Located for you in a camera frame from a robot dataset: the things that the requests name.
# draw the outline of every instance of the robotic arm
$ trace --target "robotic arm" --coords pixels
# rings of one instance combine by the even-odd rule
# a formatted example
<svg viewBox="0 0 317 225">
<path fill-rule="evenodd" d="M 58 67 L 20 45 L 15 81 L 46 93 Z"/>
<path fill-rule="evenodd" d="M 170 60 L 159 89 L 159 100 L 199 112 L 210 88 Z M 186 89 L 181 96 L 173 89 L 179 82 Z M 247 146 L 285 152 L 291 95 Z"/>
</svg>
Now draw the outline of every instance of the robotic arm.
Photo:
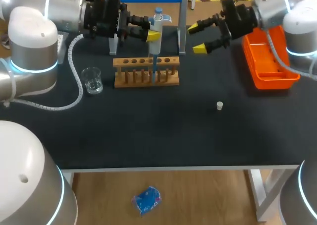
<svg viewBox="0 0 317 225">
<path fill-rule="evenodd" d="M 195 34 L 214 24 L 221 32 L 220 39 L 195 46 L 194 52 L 209 54 L 220 47 L 228 47 L 231 40 L 252 33 L 256 27 L 268 32 L 282 25 L 291 66 L 286 66 L 277 56 L 268 34 L 275 57 L 283 67 L 317 80 L 313 74 L 317 53 L 317 5 L 313 1 L 253 0 L 251 7 L 246 7 L 244 4 L 236 6 L 233 0 L 223 0 L 220 14 L 197 21 L 188 29 L 189 34 Z"/>
<path fill-rule="evenodd" d="M 54 87 L 57 31 L 92 38 L 117 34 L 121 44 L 128 36 L 144 42 L 160 38 L 159 32 L 150 30 L 148 17 L 131 16 L 120 0 L 0 0 L 0 18 L 9 22 L 11 44 L 11 58 L 0 59 L 0 101 Z"/>
</svg>

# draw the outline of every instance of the black tabletop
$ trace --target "black tabletop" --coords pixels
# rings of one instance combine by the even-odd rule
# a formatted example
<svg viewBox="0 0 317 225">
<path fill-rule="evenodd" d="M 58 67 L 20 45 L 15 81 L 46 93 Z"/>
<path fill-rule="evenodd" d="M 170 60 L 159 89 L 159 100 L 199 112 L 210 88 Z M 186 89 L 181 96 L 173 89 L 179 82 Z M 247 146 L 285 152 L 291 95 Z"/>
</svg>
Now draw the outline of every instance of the black tabletop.
<svg viewBox="0 0 317 225">
<path fill-rule="evenodd" d="M 75 66 L 101 69 L 101 94 L 85 94 L 63 112 L 11 104 L 0 109 L 0 119 L 34 132 L 61 169 L 292 165 L 316 155 L 317 82 L 302 78 L 288 91 L 258 91 L 240 41 L 209 56 L 192 53 L 192 46 L 217 37 L 216 29 L 187 36 L 180 86 L 139 89 L 113 88 L 107 39 L 81 40 Z M 176 28 L 165 27 L 161 56 L 176 55 Z M 128 39 L 117 57 L 143 56 L 147 46 Z M 55 88 L 28 99 L 58 107 L 77 95 L 65 60 Z"/>
</svg>

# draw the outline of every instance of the orange plastic basket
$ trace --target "orange plastic basket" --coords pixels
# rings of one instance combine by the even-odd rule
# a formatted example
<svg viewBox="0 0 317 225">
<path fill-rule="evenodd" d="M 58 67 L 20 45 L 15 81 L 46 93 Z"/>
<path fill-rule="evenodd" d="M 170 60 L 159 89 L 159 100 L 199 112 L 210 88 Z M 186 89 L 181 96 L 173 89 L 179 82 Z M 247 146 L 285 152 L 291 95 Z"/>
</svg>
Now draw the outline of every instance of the orange plastic basket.
<svg viewBox="0 0 317 225">
<path fill-rule="evenodd" d="M 281 26 L 270 30 L 279 57 L 290 65 L 286 51 L 286 39 Z M 242 40 L 243 51 L 255 86 L 260 90 L 289 89 L 299 81 L 300 75 L 283 68 L 275 59 L 266 34 L 259 28 Z"/>
</svg>

